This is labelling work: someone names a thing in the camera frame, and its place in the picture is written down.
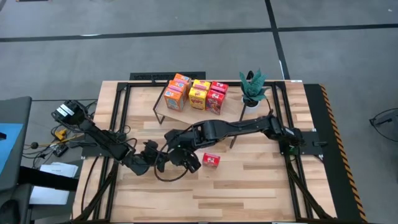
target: yellow and black warning tape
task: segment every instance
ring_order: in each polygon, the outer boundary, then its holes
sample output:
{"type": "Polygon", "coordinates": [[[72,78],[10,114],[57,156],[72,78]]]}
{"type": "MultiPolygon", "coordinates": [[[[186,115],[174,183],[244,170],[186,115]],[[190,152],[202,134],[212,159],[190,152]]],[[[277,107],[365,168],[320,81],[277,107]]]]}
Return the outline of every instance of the yellow and black warning tape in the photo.
{"type": "Polygon", "coordinates": [[[357,204],[357,207],[358,207],[358,210],[359,210],[359,215],[361,216],[363,222],[368,222],[368,220],[366,219],[365,211],[364,211],[363,206],[362,206],[362,201],[359,198],[359,193],[358,193],[358,190],[357,190],[357,188],[355,186],[353,173],[352,173],[351,169],[349,168],[347,155],[346,155],[346,152],[344,151],[343,142],[341,141],[341,137],[340,137],[340,132],[338,131],[337,124],[336,124],[336,121],[335,121],[335,117],[333,116],[333,112],[331,110],[328,94],[326,93],[325,86],[323,86],[323,85],[320,85],[320,86],[321,86],[323,98],[325,100],[326,108],[328,109],[328,112],[329,112],[329,118],[330,118],[331,126],[333,127],[333,130],[335,131],[335,136],[336,136],[336,140],[337,140],[337,143],[338,143],[338,148],[340,149],[340,154],[341,154],[341,157],[342,157],[343,162],[344,162],[344,167],[345,167],[345,169],[347,171],[347,176],[349,178],[349,184],[351,185],[351,189],[353,190],[353,193],[354,193],[354,199],[356,201],[356,204],[357,204]]]}

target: wooden table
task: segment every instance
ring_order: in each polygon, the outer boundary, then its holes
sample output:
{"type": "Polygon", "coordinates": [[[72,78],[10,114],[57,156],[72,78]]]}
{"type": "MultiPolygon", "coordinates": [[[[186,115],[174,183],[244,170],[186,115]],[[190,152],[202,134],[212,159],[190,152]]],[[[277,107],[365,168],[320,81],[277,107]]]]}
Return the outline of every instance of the wooden table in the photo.
{"type": "MultiPolygon", "coordinates": [[[[113,110],[114,96],[118,82],[103,82],[99,93],[94,122],[99,128],[108,129],[113,110]]],[[[294,125],[301,130],[313,128],[307,97],[300,82],[285,82],[294,125]]],[[[138,139],[137,149],[144,148],[143,142],[154,140],[160,146],[165,144],[163,135],[170,129],[185,129],[188,124],[165,118],[162,124],[156,120],[152,110],[161,87],[134,87],[131,89],[126,124],[131,127],[129,138],[138,139]]],[[[274,108],[272,92],[268,99],[274,108]]],[[[120,121],[124,95],[122,93],[118,118],[120,121]]],[[[283,99],[279,95],[281,110],[283,99]]],[[[244,119],[255,118],[268,113],[268,106],[262,102],[257,114],[245,115],[244,119]]],[[[269,222],[295,220],[287,180],[284,158],[279,153],[278,142],[255,133],[239,136],[232,149],[231,138],[206,149],[196,151],[201,159],[204,152],[221,156],[219,167],[214,170],[202,167],[198,172],[188,173],[181,180],[166,183],[158,181],[150,169],[142,176],[136,176],[130,169],[121,166],[114,195],[112,222],[269,222]]],[[[323,164],[314,156],[302,156],[303,169],[309,191],[327,213],[335,217],[323,164]]],[[[81,198],[93,158],[83,163],[73,215],[80,214],[81,198]]],[[[98,188],[102,159],[94,167],[84,199],[87,206],[98,188]]],[[[166,165],[163,178],[173,178],[183,172],[183,167],[166,165]]],[[[301,192],[297,189],[301,214],[305,207],[301,192]]],[[[104,217],[107,196],[101,204],[100,218],[104,217]]]]}

